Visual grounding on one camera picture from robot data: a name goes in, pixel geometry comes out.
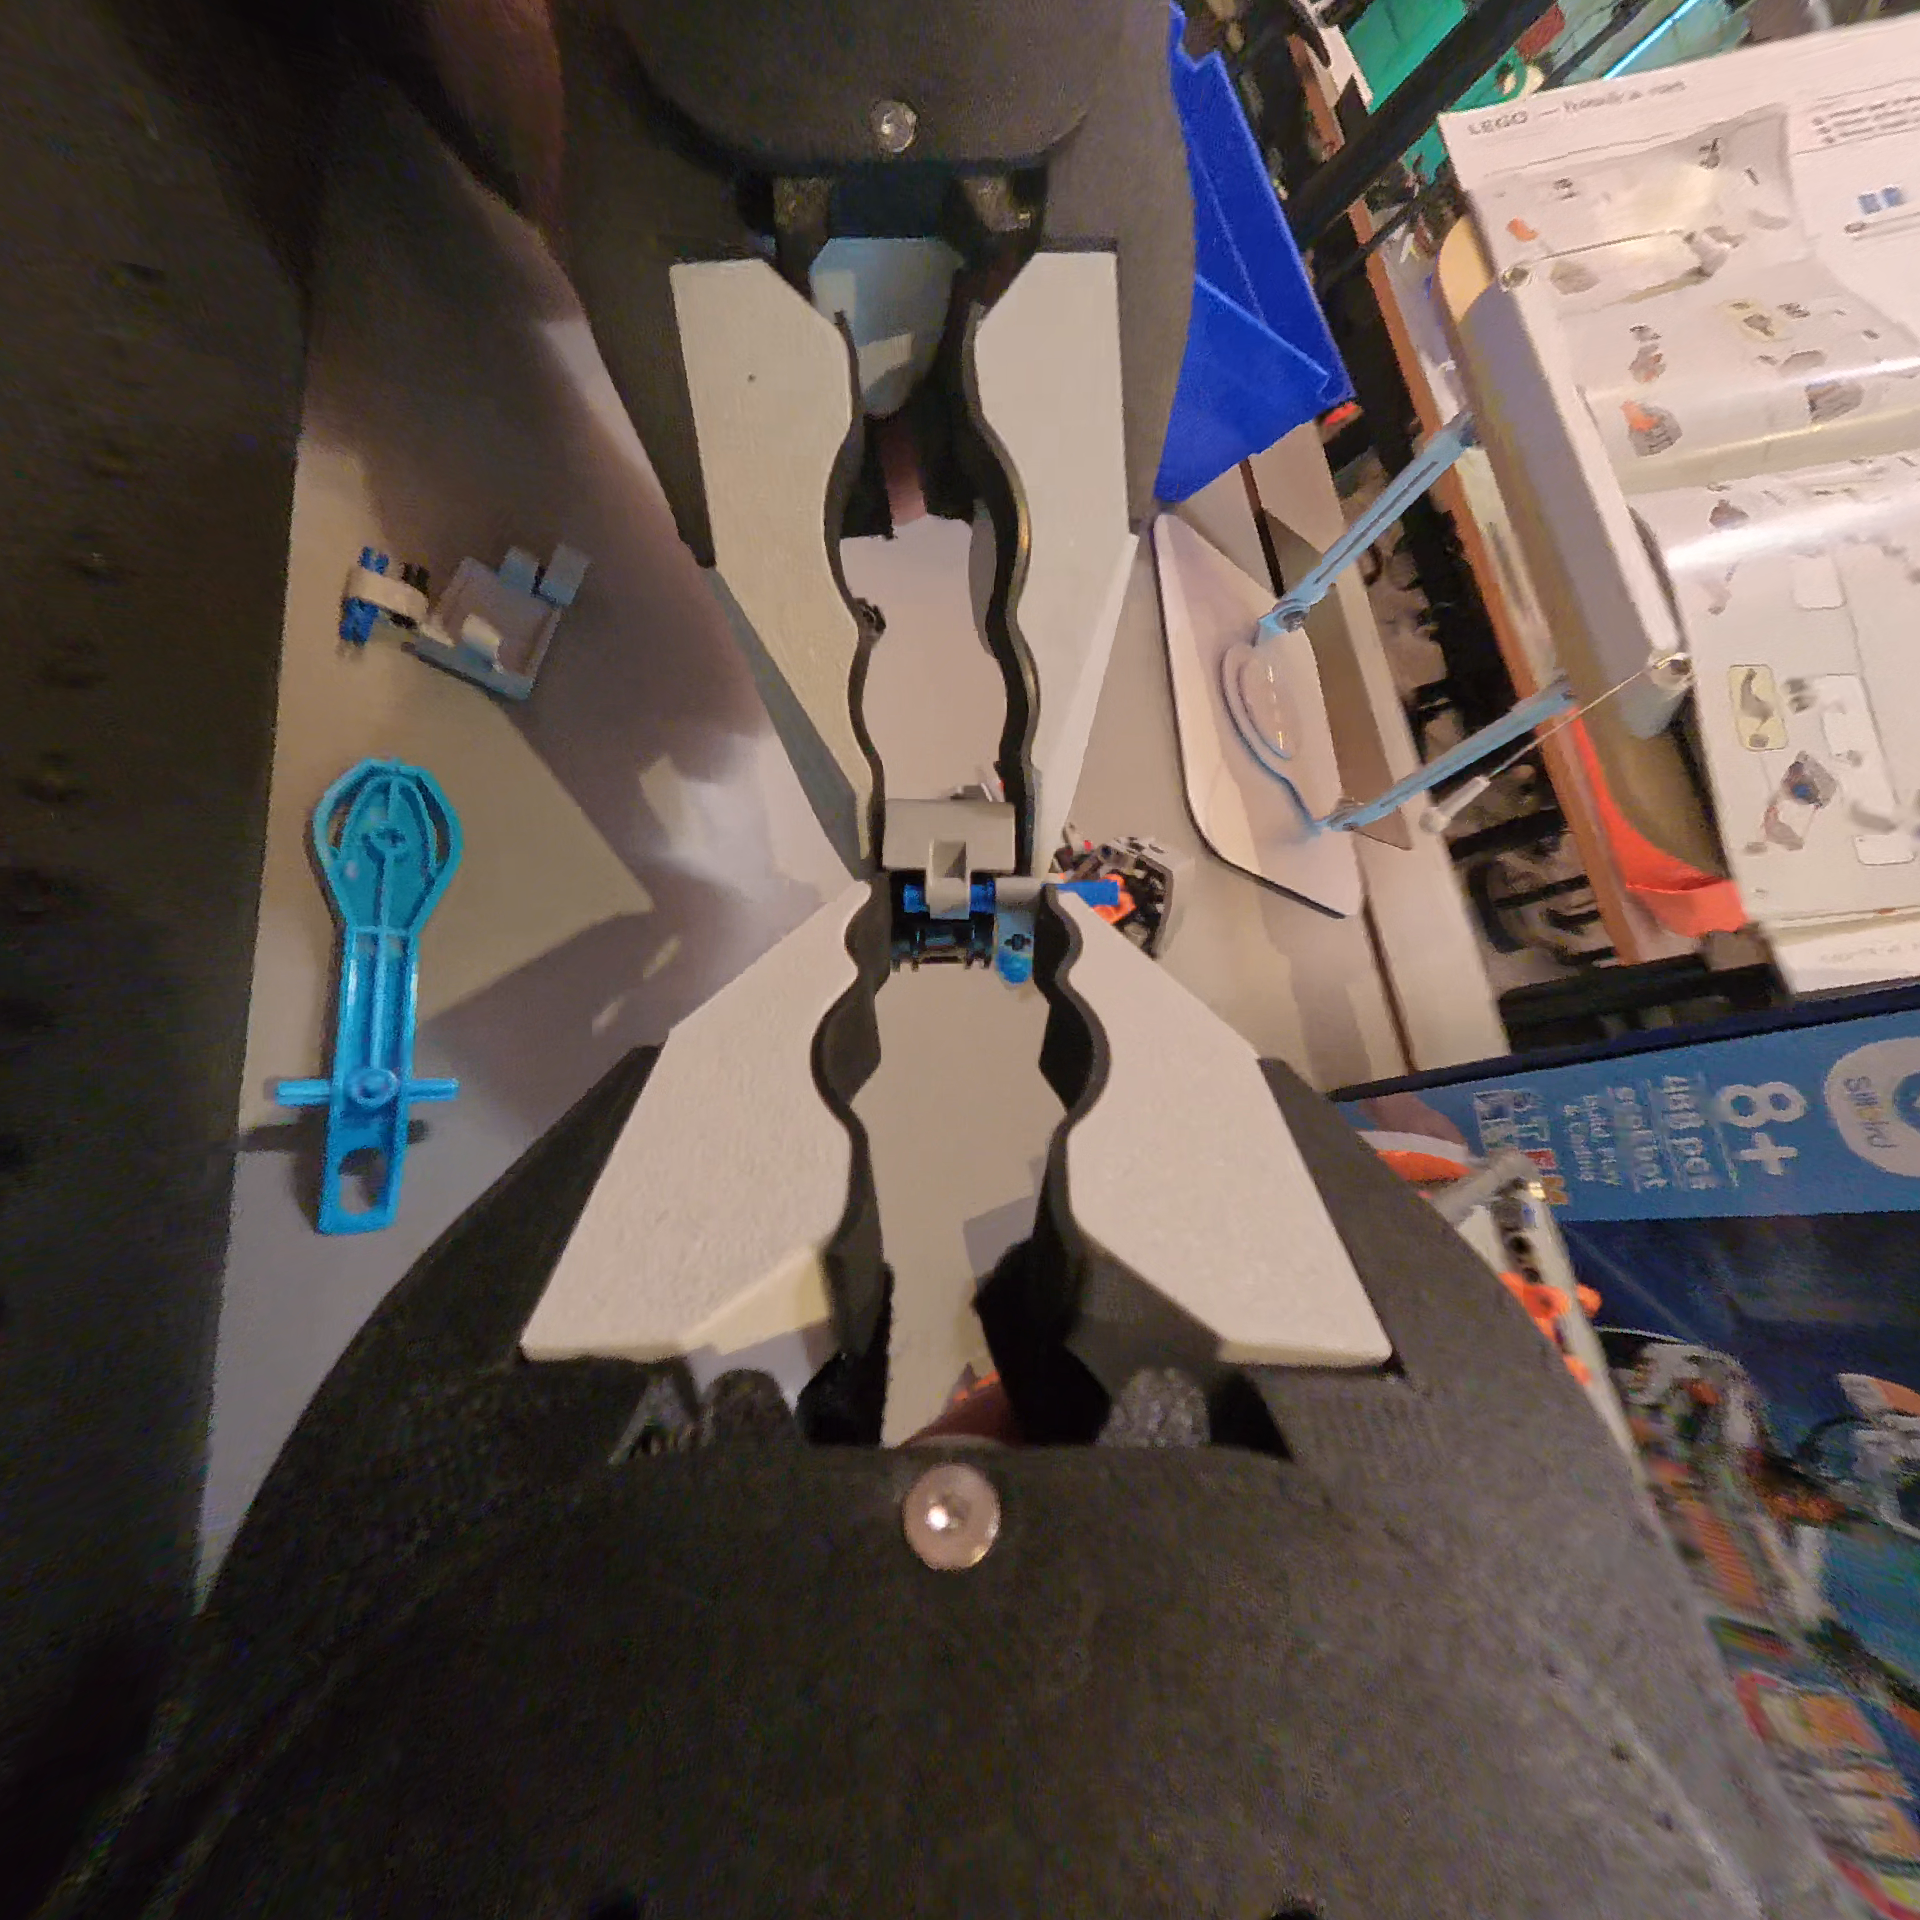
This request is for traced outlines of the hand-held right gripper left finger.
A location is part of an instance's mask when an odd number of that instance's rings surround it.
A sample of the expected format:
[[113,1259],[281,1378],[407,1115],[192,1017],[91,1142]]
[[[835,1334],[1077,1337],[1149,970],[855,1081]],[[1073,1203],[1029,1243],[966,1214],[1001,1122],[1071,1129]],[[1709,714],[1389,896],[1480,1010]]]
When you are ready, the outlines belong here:
[[887,893],[855,879],[662,1043],[520,1334],[528,1359],[874,1349],[887,1304],[869,1142]]

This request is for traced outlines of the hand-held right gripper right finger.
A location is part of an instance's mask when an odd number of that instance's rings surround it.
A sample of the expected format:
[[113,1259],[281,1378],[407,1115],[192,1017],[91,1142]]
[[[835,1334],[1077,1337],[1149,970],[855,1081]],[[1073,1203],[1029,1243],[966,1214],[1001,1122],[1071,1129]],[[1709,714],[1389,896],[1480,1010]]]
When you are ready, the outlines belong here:
[[1039,903],[1041,1074],[1064,1115],[1031,1234],[976,1309],[1015,1402],[1144,1371],[1382,1371],[1394,1343],[1256,1048],[1082,896]]

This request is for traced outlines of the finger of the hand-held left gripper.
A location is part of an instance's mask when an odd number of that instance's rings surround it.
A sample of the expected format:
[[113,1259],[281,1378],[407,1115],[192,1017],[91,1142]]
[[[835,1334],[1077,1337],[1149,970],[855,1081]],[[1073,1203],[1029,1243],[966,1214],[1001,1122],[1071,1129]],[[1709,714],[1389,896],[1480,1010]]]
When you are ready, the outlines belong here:
[[669,279],[712,594],[832,849],[872,873],[882,778],[859,702],[877,625],[839,560],[863,459],[853,344],[767,261],[680,263]]
[[1048,854],[1073,814],[1139,553],[1115,256],[1034,254],[970,312],[963,379],[989,478],[1006,494],[989,601],[1015,670],[1001,778],[1023,849]]

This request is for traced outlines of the grey bracket brick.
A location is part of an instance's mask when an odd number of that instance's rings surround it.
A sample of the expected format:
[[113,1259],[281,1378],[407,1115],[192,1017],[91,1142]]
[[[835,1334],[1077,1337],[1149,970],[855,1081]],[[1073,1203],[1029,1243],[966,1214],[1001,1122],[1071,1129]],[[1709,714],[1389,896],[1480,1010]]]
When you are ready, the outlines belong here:
[[507,703],[528,703],[592,560],[558,544],[547,560],[512,546],[498,563],[462,560],[405,648]]

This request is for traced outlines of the blue storage bin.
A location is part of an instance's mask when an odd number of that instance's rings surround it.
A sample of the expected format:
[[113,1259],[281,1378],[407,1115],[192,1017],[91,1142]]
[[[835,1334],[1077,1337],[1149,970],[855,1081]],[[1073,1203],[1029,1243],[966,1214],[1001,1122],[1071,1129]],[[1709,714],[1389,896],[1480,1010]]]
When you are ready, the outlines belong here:
[[1353,398],[1281,194],[1221,55],[1168,11],[1168,80],[1191,183],[1191,315],[1159,461],[1178,504]]

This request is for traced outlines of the small grey orange brick assembly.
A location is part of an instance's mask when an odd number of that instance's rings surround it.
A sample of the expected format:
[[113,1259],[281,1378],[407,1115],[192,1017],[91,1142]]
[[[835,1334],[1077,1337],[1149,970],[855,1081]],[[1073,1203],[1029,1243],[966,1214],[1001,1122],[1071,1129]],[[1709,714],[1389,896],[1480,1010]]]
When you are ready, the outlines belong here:
[[1096,840],[1066,827],[1048,882],[1082,897],[1149,958],[1165,958],[1181,919],[1182,873],[1184,861],[1150,835]]

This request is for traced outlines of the grey sleeve with blue pins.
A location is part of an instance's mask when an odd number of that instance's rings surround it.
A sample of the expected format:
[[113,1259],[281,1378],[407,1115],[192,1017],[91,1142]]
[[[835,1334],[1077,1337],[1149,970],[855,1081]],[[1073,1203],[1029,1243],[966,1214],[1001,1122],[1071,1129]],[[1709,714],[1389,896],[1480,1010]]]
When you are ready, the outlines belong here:
[[379,623],[418,627],[430,611],[426,566],[365,546],[351,566],[338,618],[342,642],[367,643]]

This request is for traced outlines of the light blue paddle piece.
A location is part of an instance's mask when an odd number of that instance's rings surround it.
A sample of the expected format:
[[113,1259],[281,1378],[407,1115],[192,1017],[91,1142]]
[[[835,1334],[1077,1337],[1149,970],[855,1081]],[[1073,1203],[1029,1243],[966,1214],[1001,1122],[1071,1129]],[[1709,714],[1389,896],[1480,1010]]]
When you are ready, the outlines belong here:
[[461,870],[464,831],[426,768],[362,759],[322,792],[310,843],[338,931],[333,1042],[325,1074],[272,1081],[272,1101],[325,1115],[318,1231],[384,1231],[417,1107],[462,1089],[417,1070],[417,1014],[422,935]]

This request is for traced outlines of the white stand platform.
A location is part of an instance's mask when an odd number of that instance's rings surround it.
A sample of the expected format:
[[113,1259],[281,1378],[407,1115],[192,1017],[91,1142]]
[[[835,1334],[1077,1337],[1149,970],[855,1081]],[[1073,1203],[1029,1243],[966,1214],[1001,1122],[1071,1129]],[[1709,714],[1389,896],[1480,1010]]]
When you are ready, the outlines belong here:
[[1552,654],[1579,702],[1632,737],[1656,737],[1690,695],[1690,659],[1665,575],[1578,391],[1546,277],[1498,267],[1465,214],[1438,256],[1438,286]]

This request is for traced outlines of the blue cardboard box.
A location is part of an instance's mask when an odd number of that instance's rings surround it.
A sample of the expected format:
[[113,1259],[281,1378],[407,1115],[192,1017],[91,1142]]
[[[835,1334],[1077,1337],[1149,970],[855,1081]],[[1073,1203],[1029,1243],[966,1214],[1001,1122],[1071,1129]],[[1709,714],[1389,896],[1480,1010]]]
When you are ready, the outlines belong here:
[[1519,1154],[1630,1447],[1850,1915],[1918,1913],[1915,991],[1335,1093]]

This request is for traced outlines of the orange storage bin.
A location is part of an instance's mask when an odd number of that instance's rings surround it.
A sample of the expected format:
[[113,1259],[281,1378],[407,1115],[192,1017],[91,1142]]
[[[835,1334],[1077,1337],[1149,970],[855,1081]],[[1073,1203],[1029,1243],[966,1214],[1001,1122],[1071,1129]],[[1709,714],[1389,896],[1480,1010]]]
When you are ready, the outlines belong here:
[[1691,709],[1656,735],[1635,733],[1611,713],[1592,720],[1590,733],[1597,802],[1638,906],[1694,943],[1744,931]]

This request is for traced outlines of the black dimpled foam mat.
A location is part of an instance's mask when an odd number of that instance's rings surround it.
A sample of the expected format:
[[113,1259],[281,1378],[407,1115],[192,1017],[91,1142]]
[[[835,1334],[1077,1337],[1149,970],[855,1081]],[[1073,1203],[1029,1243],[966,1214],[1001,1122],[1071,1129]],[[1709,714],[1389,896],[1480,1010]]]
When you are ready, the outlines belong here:
[[328,71],[278,5],[6,5],[6,1797],[185,1616]]

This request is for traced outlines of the instruction booklet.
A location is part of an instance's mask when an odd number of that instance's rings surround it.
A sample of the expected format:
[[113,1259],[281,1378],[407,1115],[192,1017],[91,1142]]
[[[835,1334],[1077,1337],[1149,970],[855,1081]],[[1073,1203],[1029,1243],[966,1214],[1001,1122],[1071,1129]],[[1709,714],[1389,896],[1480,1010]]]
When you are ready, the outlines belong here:
[[1798,994],[1914,983],[1915,14],[1442,134],[1665,575],[1746,931]]

